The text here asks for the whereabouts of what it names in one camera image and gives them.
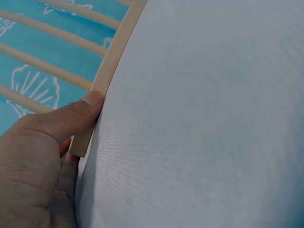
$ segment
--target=knuckle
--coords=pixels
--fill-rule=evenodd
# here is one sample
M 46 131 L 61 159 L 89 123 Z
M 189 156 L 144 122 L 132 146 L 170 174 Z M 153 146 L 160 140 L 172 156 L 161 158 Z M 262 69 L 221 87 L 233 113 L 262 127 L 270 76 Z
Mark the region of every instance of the knuckle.
M 19 124 L 22 127 L 25 128 L 33 128 L 37 126 L 43 125 L 43 117 L 39 114 L 29 114 L 22 118 L 20 118 L 17 121 L 17 124 Z
M 87 112 L 84 105 L 80 105 L 79 102 L 70 103 L 67 107 L 69 108 L 71 113 L 73 113 L 73 115 L 83 117 L 87 116 Z

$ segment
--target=fabric texture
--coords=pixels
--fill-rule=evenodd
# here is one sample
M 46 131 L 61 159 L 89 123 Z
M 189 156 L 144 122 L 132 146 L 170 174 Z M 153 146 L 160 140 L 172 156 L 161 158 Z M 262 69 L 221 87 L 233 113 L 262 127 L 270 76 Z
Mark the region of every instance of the fabric texture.
M 149 0 L 81 160 L 79 227 L 304 227 L 303 22 L 303 0 Z

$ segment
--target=crib slat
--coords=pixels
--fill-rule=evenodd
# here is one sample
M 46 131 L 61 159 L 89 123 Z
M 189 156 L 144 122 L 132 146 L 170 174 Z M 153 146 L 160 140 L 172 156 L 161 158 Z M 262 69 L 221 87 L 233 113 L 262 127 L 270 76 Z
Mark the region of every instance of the crib slat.
M 125 5 L 125 6 L 127 6 L 127 7 L 130 7 L 132 5 L 132 3 L 133 3 L 132 0 L 116 0 L 116 1 L 119 2 L 119 3 L 121 3 L 121 4 L 123 4 L 123 5 Z
M 26 107 L 27 109 L 35 112 L 35 113 L 48 113 L 51 112 L 53 109 L 50 107 L 44 106 L 43 104 L 34 101 L 16 91 L 5 87 L 4 85 L 0 84 L 0 95 L 8 98 L 9 100 L 16 102 L 17 104 Z
M 42 23 L 40 21 L 31 19 L 31 18 L 24 17 L 17 13 L 12 13 L 12 12 L 8 12 L 3 9 L 0 9 L 0 17 L 12 20 L 16 23 L 20 23 L 25 26 L 32 27 L 32 28 L 40 30 L 40 31 L 43 31 L 43 32 L 53 35 L 55 37 L 66 40 L 70 43 L 76 44 L 86 50 L 92 51 L 101 56 L 104 56 L 107 52 L 107 49 L 101 45 L 93 43 L 82 37 L 76 36 L 70 32 L 66 32 L 61 29 L 58 29 L 54 26 Z
M 102 24 L 105 24 L 107 26 L 110 26 L 114 29 L 118 29 L 118 27 L 121 24 L 119 21 L 117 21 L 111 17 L 105 16 L 101 13 L 97 13 L 95 11 L 86 9 L 84 7 L 80 7 L 78 5 L 75 5 L 73 3 L 69 3 L 69 2 L 66 2 L 63 0 L 36 0 L 36 1 L 43 2 L 43 3 L 49 4 L 49 5 L 53 5 L 53 6 L 60 7 L 62 9 L 77 13 L 77 14 L 85 16 L 89 19 L 92 19 L 92 20 L 95 20 Z
M 35 58 L 35 57 L 25 54 L 21 51 L 18 51 L 5 44 L 0 43 L 0 52 L 3 52 L 4 54 L 11 56 L 15 59 L 18 59 L 21 62 L 24 62 L 30 66 L 38 68 L 44 72 L 47 72 L 50 75 L 61 78 L 78 87 L 84 88 L 86 90 L 90 90 L 90 88 L 91 88 L 91 85 L 92 85 L 91 81 L 89 81 L 85 78 L 82 78 L 78 75 L 75 75 L 71 72 L 68 72 L 66 70 L 63 70 L 57 66 L 51 65 L 41 59 Z

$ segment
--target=crib rail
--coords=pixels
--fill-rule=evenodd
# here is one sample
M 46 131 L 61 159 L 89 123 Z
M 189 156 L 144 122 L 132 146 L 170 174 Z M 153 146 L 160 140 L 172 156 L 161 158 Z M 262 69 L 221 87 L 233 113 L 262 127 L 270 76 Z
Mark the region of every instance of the crib rail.
M 114 29 L 118 29 L 118 27 L 120 26 L 120 22 L 111 17 L 108 17 L 101 13 L 97 13 L 95 11 L 80 7 L 73 3 L 69 3 L 66 1 L 62 1 L 62 0 L 36 0 L 36 1 L 43 2 L 43 3 L 49 4 L 49 5 L 53 5 L 53 6 L 57 6 L 57 7 L 65 9 L 65 10 L 68 10 L 70 12 L 77 13 L 81 16 L 84 16 L 91 20 L 105 24 Z
M 147 0 L 117 0 L 121 4 L 129 6 L 129 10 L 125 15 L 122 22 L 112 19 L 108 16 L 102 15 L 100 13 L 94 12 L 89 9 L 79 7 L 75 4 L 68 3 L 64 0 L 36 0 L 43 2 L 52 6 L 57 6 L 68 11 L 82 15 L 88 19 L 97 21 L 99 23 L 105 24 L 109 27 L 117 29 L 117 32 L 113 38 L 112 44 L 109 49 L 93 43 L 89 40 L 76 36 L 72 33 L 63 31 L 59 28 L 53 27 L 51 25 L 42 23 L 40 21 L 24 17 L 22 15 L 5 11 L 0 9 L 0 17 L 12 20 L 16 23 L 23 24 L 25 26 L 40 30 L 42 32 L 48 33 L 55 37 L 61 38 L 70 43 L 76 44 L 86 50 L 92 51 L 96 54 L 104 56 L 104 59 L 100 65 L 100 68 L 95 76 L 95 80 L 91 81 L 75 75 L 71 72 L 63 70 L 57 66 L 49 64 L 39 58 L 33 57 L 26 53 L 23 53 L 13 47 L 7 46 L 0 43 L 0 53 L 4 53 L 11 56 L 19 61 L 22 61 L 30 66 L 40 69 L 44 72 L 49 73 L 55 77 L 61 78 L 67 82 L 70 82 L 78 87 L 86 90 L 97 90 L 103 96 L 106 95 L 108 87 L 111 83 L 112 77 L 115 73 L 116 67 L 120 61 L 121 55 L 124 48 L 131 36 L 131 33 L 137 23 L 137 20 L 146 5 Z M 7 97 L 9 100 L 16 102 L 17 104 L 33 111 L 36 113 L 47 113 L 52 111 L 51 108 L 44 106 L 43 104 L 25 97 L 16 91 L 9 89 L 0 84 L 0 95 Z M 94 126 L 91 126 L 86 132 L 75 135 L 70 146 L 70 152 L 79 156 L 84 157 L 89 145 L 90 138 L 92 136 Z

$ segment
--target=hand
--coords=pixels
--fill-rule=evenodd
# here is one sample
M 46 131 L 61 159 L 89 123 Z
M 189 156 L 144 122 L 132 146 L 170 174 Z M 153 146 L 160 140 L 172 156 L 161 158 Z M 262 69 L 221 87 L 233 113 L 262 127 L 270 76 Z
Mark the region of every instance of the hand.
M 97 119 L 98 92 L 47 114 L 19 119 L 0 137 L 0 227 L 73 228 L 78 159 L 69 138 Z

